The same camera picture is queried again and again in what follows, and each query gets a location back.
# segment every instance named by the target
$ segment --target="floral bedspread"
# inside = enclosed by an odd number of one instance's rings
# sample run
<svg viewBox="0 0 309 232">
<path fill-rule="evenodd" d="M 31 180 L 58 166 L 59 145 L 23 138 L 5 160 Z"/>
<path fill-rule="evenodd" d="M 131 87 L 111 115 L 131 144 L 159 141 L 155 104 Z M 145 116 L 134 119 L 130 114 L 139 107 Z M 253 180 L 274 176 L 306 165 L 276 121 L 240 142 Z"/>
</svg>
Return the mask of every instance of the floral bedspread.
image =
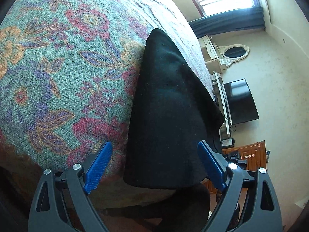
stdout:
<svg viewBox="0 0 309 232">
<path fill-rule="evenodd" d="M 39 177 L 39 168 L 65 170 L 110 140 L 102 181 L 121 177 L 154 28 L 167 32 L 211 92 L 199 43 L 172 0 L 16 0 L 0 25 L 0 166 Z"/>
</svg>

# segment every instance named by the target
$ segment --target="drawer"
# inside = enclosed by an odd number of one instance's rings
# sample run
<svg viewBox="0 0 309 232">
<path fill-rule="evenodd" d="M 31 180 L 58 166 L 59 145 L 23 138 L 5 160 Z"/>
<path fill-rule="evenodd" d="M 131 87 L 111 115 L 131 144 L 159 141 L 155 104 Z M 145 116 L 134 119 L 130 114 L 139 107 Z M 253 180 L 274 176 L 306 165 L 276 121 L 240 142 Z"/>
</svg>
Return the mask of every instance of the drawer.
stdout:
<svg viewBox="0 0 309 232">
<path fill-rule="evenodd" d="M 222 152 L 224 154 L 228 154 L 230 152 L 234 152 L 234 151 L 238 151 L 238 148 L 226 148 L 226 149 L 222 149 Z"/>
<path fill-rule="evenodd" d="M 247 160 L 247 170 L 253 171 L 252 166 L 254 165 L 254 163 L 252 163 L 252 160 L 254 159 L 254 157 L 252 157 L 251 155 L 251 147 L 240 148 L 238 151 L 241 159 Z"/>
<path fill-rule="evenodd" d="M 253 156 L 252 170 L 256 171 L 259 167 L 266 168 L 266 150 L 262 144 L 251 147 L 251 154 Z"/>
<path fill-rule="evenodd" d="M 210 193 L 217 193 L 217 189 L 214 187 L 211 181 L 206 181 L 203 183 L 203 185 L 208 188 Z"/>
<path fill-rule="evenodd" d="M 210 44 L 211 42 L 209 41 L 208 36 L 203 36 L 203 41 L 205 43 L 205 45 Z"/>
<path fill-rule="evenodd" d="M 213 48 L 213 46 L 211 45 L 211 43 L 206 45 L 206 49 L 208 52 L 208 55 L 210 56 L 211 59 L 216 59 L 216 52 Z"/>
</svg>

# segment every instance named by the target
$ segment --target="black tv screen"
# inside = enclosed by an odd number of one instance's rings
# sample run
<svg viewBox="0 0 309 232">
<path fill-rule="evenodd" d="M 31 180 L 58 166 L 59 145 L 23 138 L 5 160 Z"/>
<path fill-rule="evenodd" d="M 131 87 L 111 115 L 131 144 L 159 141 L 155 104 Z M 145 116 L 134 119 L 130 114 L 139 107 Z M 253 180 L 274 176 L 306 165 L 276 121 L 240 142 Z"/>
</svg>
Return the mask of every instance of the black tv screen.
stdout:
<svg viewBox="0 0 309 232">
<path fill-rule="evenodd" d="M 259 119 L 247 81 L 241 79 L 224 84 L 231 124 Z"/>
</svg>

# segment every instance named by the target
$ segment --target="purple leaf pattern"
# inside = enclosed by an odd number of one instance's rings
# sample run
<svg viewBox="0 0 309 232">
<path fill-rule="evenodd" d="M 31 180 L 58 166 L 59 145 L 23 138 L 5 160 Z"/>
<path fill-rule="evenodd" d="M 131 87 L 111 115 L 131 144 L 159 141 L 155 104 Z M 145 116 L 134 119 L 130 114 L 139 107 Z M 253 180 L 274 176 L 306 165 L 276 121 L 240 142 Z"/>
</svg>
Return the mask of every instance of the purple leaf pattern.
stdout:
<svg viewBox="0 0 309 232">
<path fill-rule="evenodd" d="M 38 65 L 38 69 L 45 71 L 48 74 L 56 73 L 61 69 L 63 61 L 64 58 L 57 58 L 54 61 L 49 62 L 47 58 L 43 57 Z"/>
<path fill-rule="evenodd" d="M 25 16 L 27 14 L 28 11 L 31 11 L 31 10 L 40 10 L 40 11 L 42 11 L 43 9 L 39 8 L 39 7 L 36 7 L 36 6 L 25 6 L 25 7 L 22 7 L 22 8 L 20 8 L 20 14 L 17 16 L 16 19 L 22 18 L 23 16 Z"/>
<path fill-rule="evenodd" d="M 40 130 L 54 130 L 73 118 L 74 114 L 66 109 L 49 111 L 43 118 L 38 120 L 37 128 Z"/>
<path fill-rule="evenodd" d="M 61 98 L 60 92 L 59 92 L 59 88 L 55 82 L 55 80 L 53 80 L 52 78 L 49 78 L 49 83 L 50 86 L 52 87 L 52 94 L 55 95 L 57 98 Z"/>
<path fill-rule="evenodd" d="M 56 12 L 59 4 L 71 7 L 71 3 L 66 0 L 49 0 L 49 8 L 51 12 Z"/>
<path fill-rule="evenodd" d="M 25 48 L 40 48 L 48 45 L 47 42 L 42 41 L 39 38 L 22 39 L 19 44 Z"/>
<path fill-rule="evenodd" d="M 30 145 L 38 152 L 42 151 L 41 141 L 38 138 L 39 134 L 37 133 L 36 129 L 28 131 L 28 140 Z"/>
<path fill-rule="evenodd" d="M 68 148 L 65 141 L 50 131 L 42 131 L 39 134 L 39 140 L 43 146 L 48 147 L 52 152 L 57 154 L 69 154 L 70 149 Z"/>
<path fill-rule="evenodd" d="M 121 78 L 121 71 L 118 70 L 118 69 L 110 69 L 105 73 L 104 78 L 109 79 L 109 80 L 120 79 Z"/>
<path fill-rule="evenodd" d="M 103 55 L 101 53 L 93 51 L 80 51 L 79 54 L 90 64 L 97 67 L 113 67 L 115 65 L 115 60 Z"/>
</svg>

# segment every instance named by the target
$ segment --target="cable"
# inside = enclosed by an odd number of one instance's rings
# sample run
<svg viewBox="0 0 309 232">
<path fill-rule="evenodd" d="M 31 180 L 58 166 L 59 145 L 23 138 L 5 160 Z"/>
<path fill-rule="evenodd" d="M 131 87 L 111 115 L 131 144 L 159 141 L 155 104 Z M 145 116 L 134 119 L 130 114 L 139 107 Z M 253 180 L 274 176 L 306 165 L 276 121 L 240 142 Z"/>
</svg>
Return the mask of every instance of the cable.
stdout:
<svg viewBox="0 0 309 232">
<path fill-rule="evenodd" d="M 229 124 L 229 128 L 230 128 L 233 132 L 236 132 L 236 125 L 235 125 L 235 124 L 233 124 L 233 125 L 230 125 L 230 124 Z"/>
</svg>

